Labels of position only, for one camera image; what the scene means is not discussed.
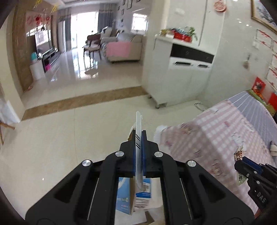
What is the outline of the potted green plant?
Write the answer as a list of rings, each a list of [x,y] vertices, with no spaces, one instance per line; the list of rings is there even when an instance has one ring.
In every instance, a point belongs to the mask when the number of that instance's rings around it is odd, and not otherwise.
[[[187,31],[187,35],[191,38],[191,40],[195,39],[198,40],[197,34],[195,33],[194,27],[189,27]]]

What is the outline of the red photo card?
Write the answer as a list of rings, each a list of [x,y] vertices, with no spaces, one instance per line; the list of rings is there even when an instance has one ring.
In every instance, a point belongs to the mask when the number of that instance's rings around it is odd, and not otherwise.
[[[258,76],[255,78],[254,84],[252,86],[252,90],[256,94],[262,94],[264,89],[266,87],[266,84],[263,80],[261,80]]]

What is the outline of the dark wooden chair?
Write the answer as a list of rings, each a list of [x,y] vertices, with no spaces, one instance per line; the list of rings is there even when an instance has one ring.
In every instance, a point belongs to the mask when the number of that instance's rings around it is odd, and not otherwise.
[[[92,58],[94,58],[94,53],[98,52],[99,58],[101,60],[100,37],[101,37],[100,33],[87,36],[86,45],[83,46],[83,56],[85,56],[86,52],[89,52],[89,57],[91,59],[91,53],[92,53]]]

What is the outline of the pink blanket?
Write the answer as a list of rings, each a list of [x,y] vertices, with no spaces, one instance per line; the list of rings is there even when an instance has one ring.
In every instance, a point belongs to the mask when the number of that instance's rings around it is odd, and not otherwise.
[[[110,42],[106,46],[107,57],[128,58],[131,51],[131,42]]]

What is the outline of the white cylindrical bin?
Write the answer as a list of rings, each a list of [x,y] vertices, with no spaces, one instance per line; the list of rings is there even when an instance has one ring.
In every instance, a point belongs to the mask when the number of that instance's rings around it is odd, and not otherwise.
[[[45,71],[43,69],[43,64],[41,60],[38,60],[37,62],[31,64],[30,71],[35,81],[45,77]]]

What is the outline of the small candy wrapper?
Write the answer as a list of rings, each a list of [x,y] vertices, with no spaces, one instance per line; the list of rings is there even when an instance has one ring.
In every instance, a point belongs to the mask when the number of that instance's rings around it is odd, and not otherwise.
[[[234,168],[236,170],[237,173],[237,185],[240,186],[242,185],[246,180],[247,177],[244,175],[244,171],[243,171],[243,153],[244,153],[244,146],[240,145],[239,147],[237,147],[237,149],[234,152],[234,161],[235,161],[235,165]]]

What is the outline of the red gift box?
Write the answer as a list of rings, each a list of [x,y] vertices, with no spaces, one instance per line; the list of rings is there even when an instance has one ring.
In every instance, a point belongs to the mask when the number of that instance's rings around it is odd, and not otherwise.
[[[176,32],[176,31],[174,32],[174,38],[178,39],[178,40],[181,40],[181,41],[189,42],[189,43],[192,42],[192,37],[191,36],[188,36],[186,34],[181,34],[181,33]]]

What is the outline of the beige sofa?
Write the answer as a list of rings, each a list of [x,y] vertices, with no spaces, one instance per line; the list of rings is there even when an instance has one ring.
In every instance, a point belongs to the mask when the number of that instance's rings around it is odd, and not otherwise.
[[[102,37],[100,45],[107,61],[140,61],[143,52],[144,36],[119,32],[116,36]]]

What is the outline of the white sideboard cabinet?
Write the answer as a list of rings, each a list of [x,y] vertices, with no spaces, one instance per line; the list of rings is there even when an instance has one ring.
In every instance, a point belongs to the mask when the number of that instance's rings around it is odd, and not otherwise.
[[[142,87],[157,109],[195,100],[208,83],[215,54],[160,35],[146,50]]]

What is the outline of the tv stand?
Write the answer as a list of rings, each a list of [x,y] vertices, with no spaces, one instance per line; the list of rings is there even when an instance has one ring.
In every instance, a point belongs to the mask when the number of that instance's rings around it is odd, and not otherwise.
[[[45,72],[47,72],[51,65],[59,58],[61,53],[57,49],[50,49],[42,56],[42,65]]]

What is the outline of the framed plum blossom painting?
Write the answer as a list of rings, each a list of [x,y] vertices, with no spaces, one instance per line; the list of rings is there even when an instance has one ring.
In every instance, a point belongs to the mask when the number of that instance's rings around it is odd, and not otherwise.
[[[251,19],[276,34],[276,1],[251,1]]]

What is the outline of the purple grid tablecloth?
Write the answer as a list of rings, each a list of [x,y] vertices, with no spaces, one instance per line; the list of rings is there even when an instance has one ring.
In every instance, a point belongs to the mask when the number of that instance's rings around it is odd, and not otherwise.
[[[276,144],[276,122],[261,102],[247,91],[236,94],[228,100],[250,122],[268,148],[272,141]]]

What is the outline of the blue white carton box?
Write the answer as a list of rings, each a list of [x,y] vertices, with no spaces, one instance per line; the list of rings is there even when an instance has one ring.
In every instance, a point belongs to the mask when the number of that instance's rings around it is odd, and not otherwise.
[[[142,156],[142,116],[136,112],[129,140],[134,138],[134,176],[132,178],[120,177],[117,190],[116,210],[127,215],[132,215],[135,210],[143,210],[149,207],[151,199],[151,179],[143,176]]]

